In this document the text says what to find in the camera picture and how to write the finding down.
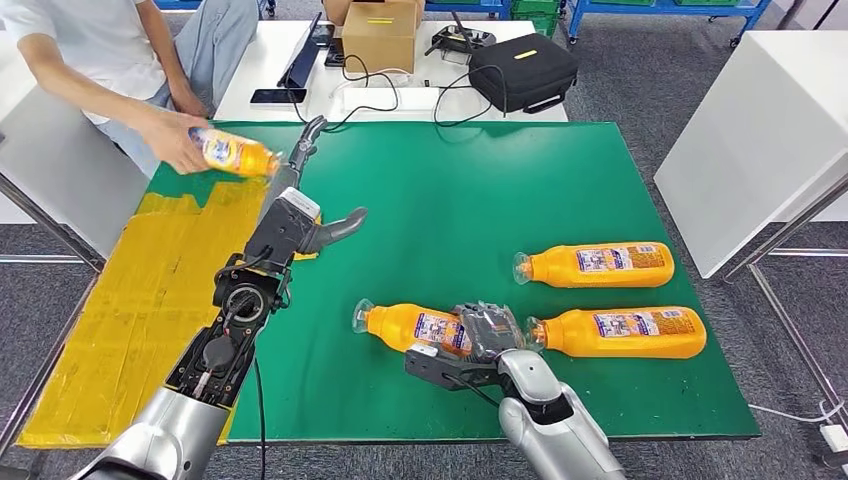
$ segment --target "black case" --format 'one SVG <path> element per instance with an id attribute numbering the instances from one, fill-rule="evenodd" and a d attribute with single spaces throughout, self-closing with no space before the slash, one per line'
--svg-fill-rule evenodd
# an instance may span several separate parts
<path id="1" fill-rule="evenodd" d="M 503 71 L 503 79 L 496 65 Z M 468 63 L 468 81 L 502 112 L 537 113 L 559 105 L 577 80 L 577 59 L 538 33 L 476 50 Z M 504 105 L 504 84 L 506 105 Z"/>

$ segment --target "bottle label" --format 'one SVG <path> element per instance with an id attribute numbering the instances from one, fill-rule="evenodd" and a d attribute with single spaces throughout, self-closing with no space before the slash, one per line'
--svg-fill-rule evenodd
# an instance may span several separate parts
<path id="1" fill-rule="evenodd" d="M 600 273 L 662 267 L 665 260 L 653 245 L 634 245 L 626 248 L 577 250 L 577 265 L 581 272 Z"/>
<path id="2" fill-rule="evenodd" d="M 418 315 L 418 323 L 415 324 L 415 338 L 445 347 L 454 353 L 471 352 L 471 339 L 468 338 L 465 327 L 455 318 L 421 313 Z"/>
<path id="3" fill-rule="evenodd" d="M 228 171 L 238 171 L 243 145 L 256 143 L 220 130 L 195 131 L 192 139 L 200 146 L 203 158 L 211 167 Z"/>
<path id="4" fill-rule="evenodd" d="M 593 315 L 602 337 L 680 335 L 695 333 L 695 319 L 678 309 Z"/>

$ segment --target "white cable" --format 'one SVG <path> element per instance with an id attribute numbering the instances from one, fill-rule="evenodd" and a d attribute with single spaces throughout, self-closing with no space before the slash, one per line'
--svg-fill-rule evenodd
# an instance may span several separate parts
<path id="1" fill-rule="evenodd" d="M 827 412 L 824 411 L 824 400 L 819 402 L 819 411 L 822 412 L 822 415 L 827 415 Z M 828 418 L 827 423 L 833 425 L 833 420 Z"/>
<path id="2" fill-rule="evenodd" d="M 836 415 L 836 412 L 838 412 L 838 411 L 839 411 L 842 407 L 844 407 L 844 406 L 845 406 L 845 400 L 842 400 L 842 401 L 840 401 L 840 402 L 839 402 L 839 404 L 838 404 L 838 405 L 836 405 L 835 407 L 833 407 L 833 410 L 831 410 L 831 411 L 829 411 L 829 412 L 825 413 L 824 415 L 822 415 L 822 416 L 820 416 L 820 417 L 816 417 L 816 418 L 804 418 L 804 417 L 796 417 L 795 415 L 790 415 L 790 414 L 788 414 L 788 413 L 779 412 L 779 411 L 777 411 L 777 410 L 772 410 L 772 409 L 770 409 L 770 408 L 760 407 L 760 406 L 758 406 L 758 405 L 752 405 L 752 404 L 750 404 L 750 403 L 748 404 L 748 407 L 753 408 L 753 409 L 755 409 L 755 410 L 761 410 L 761 411 L 763 411 L 763 412 L 773 413 L 773 414 L 775 414 L 775 415 L 780 415 L 781 417 L 791 418 L 792 420 L 797 420 L 797 421 L 799 421 L 799 422 L 805 422 L 805 423 L 818 423 L 818 422 L 824 422 L 824 421 L 827 421 L 827 420 L 829 420 L 829 419 L 830 419 L 830 417 L 832 417 L 832 416 Z"/>
<path id="3" fill-rule="evenodd" d="M 391 79 L 389 79 L 389 81 L 392 81 L 395 84 L 395 88 L 407 86 L 410 82 L 410 79 L 412 78 L 411 73 L 407 72 L 406 70 L 401 70 L 400 68 L 384 68 L 384 69 L 377 71 L 377 72 L 374 72 L 374 73 L 368 72 L 369 76 L 370 75 L 376 75 L 378 73 L 402 73 L 402 74 L 406 75 L 407 76 L 406 82 L 399 82 L 397 80 L 392 81 Z M 336 93 L 339 90 L 341 90 L 342 88 L 349 87 L 350 85 L 353 85 L 356 82 L 361 82 L 362 80 L 365 80 L 364 76 L 363 76 L 363 78 L 357 78 L 356 80 L 345 80 L 344 82 L 338 84 L 336 86 L 336 88 L 334 88 L 333 91 L 330 92 L 330 98 L 334 98 L 336 96 Z"/>

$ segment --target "white t-shirt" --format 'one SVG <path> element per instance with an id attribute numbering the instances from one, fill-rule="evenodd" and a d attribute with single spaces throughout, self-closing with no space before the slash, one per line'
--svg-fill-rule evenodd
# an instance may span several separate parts
<path id="1" fill-rule="evenodd" d="M 135 5 L 144 0 L 0 0 L 0 19 L 15 42 L 43 33 L 65 63 L 115 93 L 139 100 L 165 83 L 165 71 Z M 95 124 L 108 119 L 86 112 Z"/>

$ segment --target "person's hand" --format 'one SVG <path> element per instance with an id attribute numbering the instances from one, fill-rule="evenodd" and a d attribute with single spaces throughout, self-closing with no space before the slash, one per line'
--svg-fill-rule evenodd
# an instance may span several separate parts
<path id="1" fill-rule="evenodd" d="M 177 85 L 171 85 L 171 100 L 174 102 L 174 108 L 178 112 L 194 115 L 195 117 L 209 118 L 209 112 L 203 102 L 197 98 L 197 95 L 191 91 L 191 86 L 188 82 L 182 82 Z"/>
<path id="2" fill-rule="evenodd" d="M 193 127 L 209 128 L 209 122 L 205 118 L 157 109 L 148 112 L 137 124 L 136 130 L 156 158 L 184 175 L 209 169 L 200 149 L 188 135 L 188 130 Z"/>

